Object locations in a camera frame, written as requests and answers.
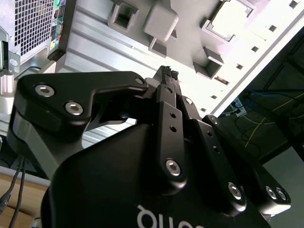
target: white wall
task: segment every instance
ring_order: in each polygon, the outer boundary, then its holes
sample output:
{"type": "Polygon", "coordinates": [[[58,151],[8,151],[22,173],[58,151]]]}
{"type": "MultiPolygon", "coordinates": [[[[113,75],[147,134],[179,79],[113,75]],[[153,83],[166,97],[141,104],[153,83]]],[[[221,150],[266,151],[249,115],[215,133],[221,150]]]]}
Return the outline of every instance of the white wall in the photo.
{"type": "Polygon", "coordinates": [[[304,228],[304,162],[293,148],[276,156],[264,167],[291,198],[291,208],[270,220],[272,228],[304,228]]]}

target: ventilation grille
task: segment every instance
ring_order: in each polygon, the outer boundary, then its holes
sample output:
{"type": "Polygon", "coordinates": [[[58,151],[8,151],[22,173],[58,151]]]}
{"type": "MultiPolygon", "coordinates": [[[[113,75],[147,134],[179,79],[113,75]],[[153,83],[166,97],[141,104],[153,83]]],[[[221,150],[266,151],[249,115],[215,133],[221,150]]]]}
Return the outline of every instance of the ventilation grille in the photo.
{"type": "Polygon", "coordinates": [[[50,37],[54,0],[15,0],[15,46],[21,56],[50,37]]]}

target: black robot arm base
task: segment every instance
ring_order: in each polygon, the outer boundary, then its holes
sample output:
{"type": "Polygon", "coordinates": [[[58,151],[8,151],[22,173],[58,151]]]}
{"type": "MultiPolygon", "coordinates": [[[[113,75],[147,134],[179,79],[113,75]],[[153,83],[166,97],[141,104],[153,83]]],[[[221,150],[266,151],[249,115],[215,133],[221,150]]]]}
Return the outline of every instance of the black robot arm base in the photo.
{"type": "Polygon", "coordinates": [[[133,72],[20,79],[7,140],[51,179],[43,227],[269,227],[262,214],[290,206],[282,186],[232,159],[245,160],[245,148],[201,119],[177,72],[161,66],[147,81],[133,72]],[[136,125],[82,148],[86,130],[127,118],[136,125]]]}

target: wooden desk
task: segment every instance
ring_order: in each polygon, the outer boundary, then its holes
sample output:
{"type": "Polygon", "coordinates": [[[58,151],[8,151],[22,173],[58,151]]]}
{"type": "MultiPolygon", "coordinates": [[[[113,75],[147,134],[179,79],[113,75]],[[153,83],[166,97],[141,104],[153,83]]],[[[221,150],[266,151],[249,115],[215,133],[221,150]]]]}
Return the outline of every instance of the wooden desk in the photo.
{"type": "MultiPolygon", "coordinates": [[[[2,196],[9,189],[11,181],[11,176],[0,174],[0,196],[2,196]]],[[[8,203],[8,206],[11,208],[15,208],[17,204],[19,187],[20,179],[17,179],[8,203]]],[[[25,181],[20,211],[34,218],[36,216],[39,217],[40,205],[46,190],[47,187],[45,186],[25,181]]]]}

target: rectangular hole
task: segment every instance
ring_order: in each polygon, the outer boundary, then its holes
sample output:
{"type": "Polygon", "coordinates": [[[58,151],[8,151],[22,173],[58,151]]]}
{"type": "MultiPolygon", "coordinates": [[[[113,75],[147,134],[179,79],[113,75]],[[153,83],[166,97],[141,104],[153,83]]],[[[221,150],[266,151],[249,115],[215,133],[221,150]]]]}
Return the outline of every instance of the rectangular hole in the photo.
{"type": "Polygon", "coordinates": [[[239,69],[239,70],[241,70],[243,68],[243,66],[240,65],[240,64],[237,64],[236,68],[239,69]]]}
{"type": "Polygon", "coordinates": [[[223,83],[223,84],[225,84],[225,85],[228,85],[229,84],[229,82],[228,81],[226,81],[226,80],[224,80],[223,78],[220,78],[220,77],[215,77],[214,78],[215,80],[217,80],[217,81],[219,81],[219,82],[221,82],[221,83],[223,83]]]}
{"type": "Polygon", "coordinates": [[[259,49],[259,48],[258,48],[258,47],[256,47],[256,46],[253,46],[253,47],[251,48],[251,50],[252,50],[252,51],[254,51],[254,52],[257,52],[257,51],[258,51],[258,49],[259,49]]]}
{"type": "Polygon", "coordinates": [[[294,9],[297,6],[297,4],[298,4],[297,2],[291,1],[289,6],[294,9]]]}
{"type": "Polygon", "coordinates": [[[114,23],[126,29],[128,27],[131,16],[132,16],[132,8],[122,3],[114,23]]]}
{"type": "Polygon", "coordinates": [[[274,32],[276,30],[276,26],[274,26],[274,25],[270,26],[269,30],[272,31],[272,32],[274,32]]]}

